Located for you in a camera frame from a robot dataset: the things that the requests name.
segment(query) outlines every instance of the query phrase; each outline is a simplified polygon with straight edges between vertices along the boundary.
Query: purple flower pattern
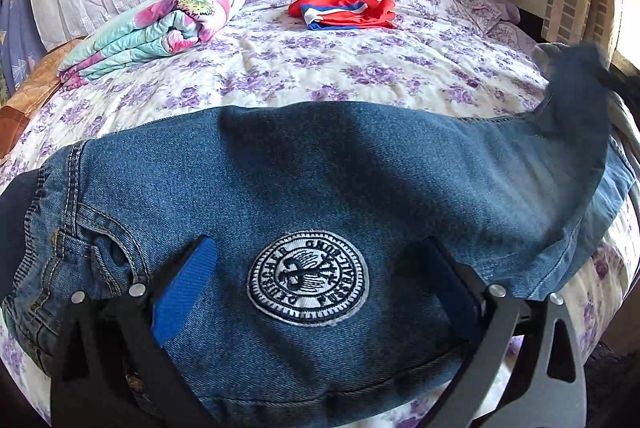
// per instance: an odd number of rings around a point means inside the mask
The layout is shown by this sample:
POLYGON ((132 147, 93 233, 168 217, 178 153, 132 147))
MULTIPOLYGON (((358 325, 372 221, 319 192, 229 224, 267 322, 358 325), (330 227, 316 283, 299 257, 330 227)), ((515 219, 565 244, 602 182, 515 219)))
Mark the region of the purple flower pattern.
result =
POLYGON ((322 66, 332 63, 334 59, 326 56, 298 56, 285 61, 296 67, 318 71, 322 66))
MULTIPOLYGON (((258 104, 287 104, 298 101, 302 90, 310 101, 384 101, 411 108, 418 108, 418 101, 429 101, 441 104, 436 107, 439 112, 479 117, 533 108, 543 97, 546 82, 507 24, 495 25, 499 11, 492 4, 483 0, 394 1, 394 23, 400 29, 317 33, 300 30, 297 23, 282 18, 293 0, 256 2, 209 44, 58 93, 42 107, 0 166, 0 192, 16 175, 39 166, 63 144, 206 108, 220 96, 226 97, 225 104, 245 104, 236 100, 245 94, 251 94, 258 104), (421 16, 410 16, 416 12, 421 16), (244 64, 236 56, 239 52, 244 64), (284 64, 299 68, 283 70, 284 64), (309 81, 307 69, 325 73, 324 84, 309 81), (479 90, 491 97, 476 99, 479 90)), ((626 208, 620 216, 624 213, 633 214, 633 208, 626 208)), ((628 227, 625 234, 637 235, 636 229, 628 227)), ((601 296, 608 296, 614 288, 624 294, 623 286, 630 281, 623 278, 625 260, 633 256, 633 248, 606 240, 588 261, 594 268, 589 273, 591 280, 583 280, 579 290, 565 295, 568 303, 579 308, 574 321, 583 354, 591 350, 609 321, 601 296)), ((0 344, 2 358, 14 376, 26 382, 28 366, 24 363, 28 359, 2 330, 1 320, 0 344)), ((392 416, 388 418, 394 420, 394 428, 413 428, 433 402, 433 396, 424 396, 397 413, 388 413, 392 416)), ((47 418, 49 406, 34 403, 47 418)))
POLYGON ((466 103, 475 105, 474 97, 466 87, 460 85, 451 85, 449 88, 444 88, 443 92, 446 94, 447 101, 455 101, 456 103, 466 103))
POLYGON ((347 101, 352 90, 340 90, 335 85, 323 85, 319 90, 307 90, 310 101, 347 101))
POLYGON ((14 379, 18 379, 18 385, 22 385, 22 373, 24 371, 24 353, 18 343, 9 336, 2 337, 2 362, 11 372, 14 379))
POLYGON ((398 81, 399 68, 385 67, 377 62, 371 62, 363 67, 347 67, 341 69, 357 84, 361 85, 389 85, 398 81))
POLYGON ((184 88, 179 96, 169 96, 164 100, 164 108, 174 110, 176 108, 198 108, 202 102, 202 96, 196 87, 184 88))

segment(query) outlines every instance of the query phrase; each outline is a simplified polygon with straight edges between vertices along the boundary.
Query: red white blue cloth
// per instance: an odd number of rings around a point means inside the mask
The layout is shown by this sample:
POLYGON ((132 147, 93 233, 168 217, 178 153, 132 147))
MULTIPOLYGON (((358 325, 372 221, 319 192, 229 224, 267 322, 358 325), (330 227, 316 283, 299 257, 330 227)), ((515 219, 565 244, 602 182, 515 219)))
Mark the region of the red white blue cloth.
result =
POLYGON ((393 0, 297 0, 289 14, 303 18, 312 31, 327 29, 394 28, 393 0))

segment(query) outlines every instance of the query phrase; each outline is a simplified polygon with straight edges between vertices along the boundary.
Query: orange blanket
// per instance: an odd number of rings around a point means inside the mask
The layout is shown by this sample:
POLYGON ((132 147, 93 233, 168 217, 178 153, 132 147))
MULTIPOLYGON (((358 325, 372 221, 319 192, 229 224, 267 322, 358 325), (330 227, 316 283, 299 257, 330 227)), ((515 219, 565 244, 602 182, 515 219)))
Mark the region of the orange blanket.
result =
POLYGON ((0 108, 0 165, 20 139, 31 118, 62 86, 58 65, 81 39, 71 40, 47 54, 6 105, 0 108))

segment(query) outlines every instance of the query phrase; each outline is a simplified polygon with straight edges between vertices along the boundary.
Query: jeans fabric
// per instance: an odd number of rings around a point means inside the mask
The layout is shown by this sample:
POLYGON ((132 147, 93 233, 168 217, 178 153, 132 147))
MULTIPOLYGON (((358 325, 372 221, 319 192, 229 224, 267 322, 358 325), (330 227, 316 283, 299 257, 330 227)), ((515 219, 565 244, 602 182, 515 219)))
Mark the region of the jeans fabric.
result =
MULTIPOLYGON (((7 325, 48 371, 76 290, 122 294, 205 234, 214 275, 164 348, 223 424, 337 426, 411 400, 450 379, 463 348, 417 241, 436 235, 487 283, 542 299, 594 251, 634 182, 609 139, 597 52, 556 61, 543 103, 516 116, 230 106, 63 148, 39 172, 7 325), (319 266, 350 253, 325 280, 351 282, 356 266, 365 275, 359 309, 340 321, 308 328, 252 295, 265 247, 299 231, 340 247, 319 266)), ((307 242, 273 259, 267 287, 311 296, 322 285, 307 242)))

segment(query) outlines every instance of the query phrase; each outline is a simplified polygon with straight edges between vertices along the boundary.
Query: metal rivet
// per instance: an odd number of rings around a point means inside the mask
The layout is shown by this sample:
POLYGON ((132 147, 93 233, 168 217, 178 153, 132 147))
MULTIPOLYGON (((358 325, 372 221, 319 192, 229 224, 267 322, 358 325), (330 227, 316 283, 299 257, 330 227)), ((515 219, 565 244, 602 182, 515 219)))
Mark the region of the metal rivet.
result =
POLYGON ((564 298, 560 293, 551 293, 549 295, 549 301, 555 305, 562 305, 564 303, 564 298))
POLYGON ((505 296, 507 296, 507 290, 499 283, 492 283, 489 286, 489 294, 491 296, 495 296, 496 298, 504 298, 505 296))
POLYGON ((135 283, 129 287, 129 295, 137 298, 146 292, 146 286, 143 283, 135 283))
POLYGON ((82 303, 85 297, 84 291, 76 291, 71 295, 71 301, 72 303, 82 303))

